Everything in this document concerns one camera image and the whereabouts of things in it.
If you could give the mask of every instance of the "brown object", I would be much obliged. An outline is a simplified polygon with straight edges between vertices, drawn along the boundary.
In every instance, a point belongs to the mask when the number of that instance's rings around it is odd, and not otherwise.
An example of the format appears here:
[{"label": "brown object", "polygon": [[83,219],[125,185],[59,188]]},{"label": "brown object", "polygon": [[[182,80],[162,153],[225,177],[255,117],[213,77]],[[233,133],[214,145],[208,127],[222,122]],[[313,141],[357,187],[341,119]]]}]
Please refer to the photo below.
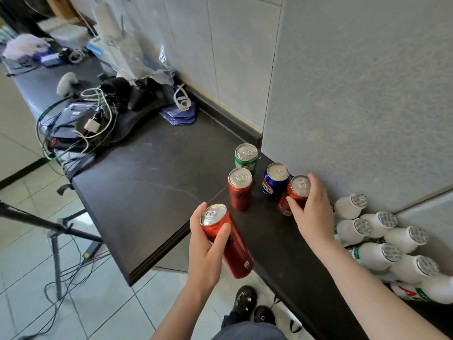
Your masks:
[{"label": "brown object", "polygon": [[233,277],[241,279],[252,272],[253,258],[226,206],[224,204],[211,205],[203,211],[200,217],[200,224],[212,243],[224,223],[231,224],[231,232],[223,252],[223,264]]},{"label": "brown object", "polygon": [[246,210],[252,202],[252,174],[242,167],[233,169],[228,175],[230,202],[236,210]]},{"label": "brown object", "polygon": [[289,208],[288,201],[286,200],[287,196],[290,196],[294,199],[299,206],[304,209],[305,203],[310,194],[310,179],[304,175],[296,175],[291,179],[291,182],[286,187],[286,190],[282,193],[279,203],[277,204],[277,209],[282,215],[292,216],[291,209]]},{"label": "brown object", "polygon": [[66,20],[71,24],[76,24],[80,20],[72,9],[71,3],[68,0],[46,0],[55,15],[60,19]]}]

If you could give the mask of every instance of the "black tripod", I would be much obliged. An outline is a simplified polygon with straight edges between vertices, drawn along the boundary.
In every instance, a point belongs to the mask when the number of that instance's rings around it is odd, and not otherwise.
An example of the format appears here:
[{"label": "black tripod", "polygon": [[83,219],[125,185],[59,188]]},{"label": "black tripod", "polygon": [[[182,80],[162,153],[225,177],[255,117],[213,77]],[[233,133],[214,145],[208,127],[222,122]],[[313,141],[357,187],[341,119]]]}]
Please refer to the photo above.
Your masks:
[{"label": "black tripod", "polygon": [[61,268],[60,268],[60,252],[58,245],[58,236],[61,234],[68,234],[77,236],[79,238],[85,238],[87,240],[93,241],[93,243],[88,247],[83,255],[83,260],[87,261],[93,258],[98,252],[101,245],[104,243],[102,238],[99,236],[89,234],[77,229],[72,228],[72,224],[68,226],[68,222],[74,218],[87,212],[86,209],[83,209],[79,212],[76,212],[74,215],[59,218],[58,223],[50,222],[47,219],[43,219],[37,216],[32,215],[31,213],[21,211],[14,206],[8,205],[0,201],[0,217],[12,219],[14,221],[28,223],[34,226],[42,227],[49,229],[47,237],[50,239],[52,245],[52,253],[54,256],[54,265],[55,265],[55,283],[57,287],[57,300],[59,301],[62,298],[62,289],[61,289]]}]

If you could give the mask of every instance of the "can lid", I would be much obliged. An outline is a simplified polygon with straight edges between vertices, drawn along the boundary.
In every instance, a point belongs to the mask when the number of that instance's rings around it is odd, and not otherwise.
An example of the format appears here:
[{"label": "can lid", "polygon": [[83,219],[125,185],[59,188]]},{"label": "can lid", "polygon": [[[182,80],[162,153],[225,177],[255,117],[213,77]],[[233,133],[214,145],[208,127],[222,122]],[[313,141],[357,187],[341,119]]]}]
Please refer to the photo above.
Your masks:
[{"label": "can lid", "polygon": [[284,181],[289,177],[289,169],[280,162],[274,162],[267,167],[267,175],[274,181]]},{"label": "can lid", "polygon": [[368,200],[366,199],[365,195],[363,195],[361,193],[360,194],[353,193],[349,196],[349,198],[351,199],[351,202],[355,206],[357,206],[361,209],[366,208],[366,206],[368,205]]},{"label": "can lid", "polygon": [[371,233],[371,224],[364,218],[354,219],[354,228],[363,236],[368,236]]},{"label": "can lid", "polygon": [[237,188],[245,188],[252,183],[252,173],[246,168],[238,167],[228,175],[228,181]]},{"label": "can lid", "polygon": [[399,263],[403,258],[403,253],[394,245],[391,245],[389,243],[383,243],[381,246],[381,251],[384,257],[393,263]]},{"label": "can lid", "polygon": [[420,246],[427,244],[429,241],[429,235],[426,230],[419,227],[409,227],[409,236]]},{"label": "can lid", "polygon": [[241,161],[250,161],[258,156],[258,149],[250,143],[242,143],[236,148],[236,156]]},{"label": "can lid", "polygon": [[382,223],[382,225],[385,225],[388,228],[394,228],[398,224],[396,216],[387,211],[379,211],[377,213],[377,218],[379,219],[379,222]]},{"label": "can lid", "polygon": [[308,197],[310,194],[311,182],[309,177],[304,175],[296,175],[291,179],[291,188],[294,193],[300,197]]},{"label": "can lid", "polygon": [[214,204],[207,207],[201,214],[200,224],[207,226],[220,222],[227,212],[226,209],[226,206],[223,204]]},{"label": "can lid", "polygon": [[439,266],[437,263],[430,257],[425,257],[423,255],[418,255],[415,259],[417,267],[422,271],[423,274],[427,276],[436,276],[439,274]]}]

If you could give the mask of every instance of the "tile floor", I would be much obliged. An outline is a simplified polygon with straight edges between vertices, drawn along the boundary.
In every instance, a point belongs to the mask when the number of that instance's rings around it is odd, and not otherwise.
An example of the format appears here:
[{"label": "tile floor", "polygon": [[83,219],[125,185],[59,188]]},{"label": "tile floor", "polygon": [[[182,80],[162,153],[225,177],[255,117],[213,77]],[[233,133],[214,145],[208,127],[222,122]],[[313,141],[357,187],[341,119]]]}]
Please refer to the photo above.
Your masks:
[{"label": "tile floor", "polygon": [[[74,191],[59,196],[56,189],[65,177],[44,165],[23,179],[0,190],[0,199],[24,211],[55,221],[83,208]],[[88,214],[74,220],[80,230],[98,234]],[[77,246],[84,250],[89,241],[59,237],[62,270],[79,263]],[[103,246],[98,256],[105,256]],[[0,340],[16,340],[39,331],[52,318],[54,308],[43,289],[54,280],[54,262],[45,230],[0,218]],[[90,272],[83,268],[74,283]],[[163,320],[183,288],[187,275],[176,272],[149,271],[132,288],[123,279],[115,261],[103,257],[93,264],[88,280],[71,286],[61,304],[51,331],[39,339],[48,340],[148,340]],[[192,339],[209,340],[220,329],[222,318],[231,310],[235,293],[242,285],[255,287],[259,304],[270,306],[273,293],[255,272],[234,280],[223,270],[222,277],[209,298]],[[55,287],[48,287],[50,299]],[[277,326],[289,340],[311,339],[304,330],[291,334],[284,306],[273,307]]]}]

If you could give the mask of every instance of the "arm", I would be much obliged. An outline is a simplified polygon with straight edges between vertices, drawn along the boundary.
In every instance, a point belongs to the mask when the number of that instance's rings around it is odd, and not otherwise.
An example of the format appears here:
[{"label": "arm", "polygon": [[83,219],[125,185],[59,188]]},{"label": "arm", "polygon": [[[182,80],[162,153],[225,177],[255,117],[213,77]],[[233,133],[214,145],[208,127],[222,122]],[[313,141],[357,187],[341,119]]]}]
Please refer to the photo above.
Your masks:
[{"label": "arm", "polygon": [[309,174],[311,190],[302,210],[287,197],[300,233],[332,276],[370,340],[448,338],[387,289],[335,241],[333,212],[326,190]]},{"label": "arm", "polygon": [[189,244],[187,283],[151,340],[190,340],[198,317],[220,279],[223,251],[231,227],[225,223],[211,246],[200,225],[200,216],[204,209],[206,203],[198,206],[190,217],[192,236]]}]

